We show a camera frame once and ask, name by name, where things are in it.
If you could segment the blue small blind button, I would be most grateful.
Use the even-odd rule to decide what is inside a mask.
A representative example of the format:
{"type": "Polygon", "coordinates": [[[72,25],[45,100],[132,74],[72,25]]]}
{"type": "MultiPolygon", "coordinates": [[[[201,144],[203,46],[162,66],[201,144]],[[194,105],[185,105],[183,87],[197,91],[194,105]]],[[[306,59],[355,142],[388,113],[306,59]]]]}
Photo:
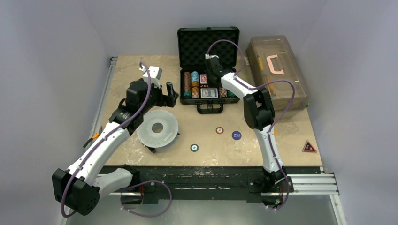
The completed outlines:
{"type": "Polygon", "coordinates": [[[239,131],[233,131],[232,134],[231,134],[231,137],[234,140],[240,140],[242,138],[242,133],[239,132],[239,131]]]}

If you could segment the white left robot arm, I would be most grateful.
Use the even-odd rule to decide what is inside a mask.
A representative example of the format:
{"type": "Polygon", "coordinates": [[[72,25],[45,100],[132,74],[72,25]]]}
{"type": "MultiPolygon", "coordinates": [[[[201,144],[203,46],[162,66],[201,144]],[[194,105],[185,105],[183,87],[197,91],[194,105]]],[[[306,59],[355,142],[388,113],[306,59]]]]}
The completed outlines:
{"type": "Polygon", "coordinates": [[[125,189],[136,191],[146,184],[140,172],[131,166],[121,166],[112,173],[99,176],[101,169],[117,148],[143,123],[144,115],[153,107],[174,107],[178,93],[173,84],[162,86],[143,78],[130,83],[117,109],[112,113],[102,133],[88,150],[68,169],[57,169],[52,175],[55,199],[61,203],[61,214],[68,218],[79,213],[89,214],[99,200],[108,194],[125,189]]]}

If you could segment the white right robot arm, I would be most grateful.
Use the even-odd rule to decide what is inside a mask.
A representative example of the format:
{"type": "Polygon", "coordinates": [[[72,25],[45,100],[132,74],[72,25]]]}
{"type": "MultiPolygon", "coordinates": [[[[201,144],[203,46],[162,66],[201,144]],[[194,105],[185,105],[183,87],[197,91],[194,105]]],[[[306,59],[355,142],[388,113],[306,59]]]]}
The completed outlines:
{"type": "Polygon", "coordinates": [[[208,81],[219,84],[243,101],[244,120],[258,139],[266,189],[276,190],[286,178],[274,134],[275,110],[266,88],[255,88],[222,66],[217,56],[205,58],[208,81]]]}

